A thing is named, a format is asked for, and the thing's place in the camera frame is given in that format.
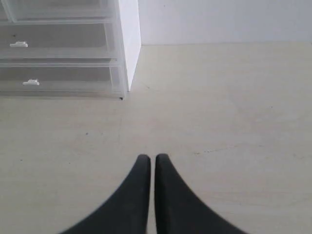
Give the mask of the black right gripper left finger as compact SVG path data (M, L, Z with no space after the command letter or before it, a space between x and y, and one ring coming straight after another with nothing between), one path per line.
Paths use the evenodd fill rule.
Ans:
M139 155L118 189L64 234L145 234L150 202L151 159Z

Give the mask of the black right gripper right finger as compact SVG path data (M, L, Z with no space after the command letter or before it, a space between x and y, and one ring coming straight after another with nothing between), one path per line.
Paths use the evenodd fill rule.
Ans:
M158 234L243 234L204 204L167 154L156 156L155 216Z

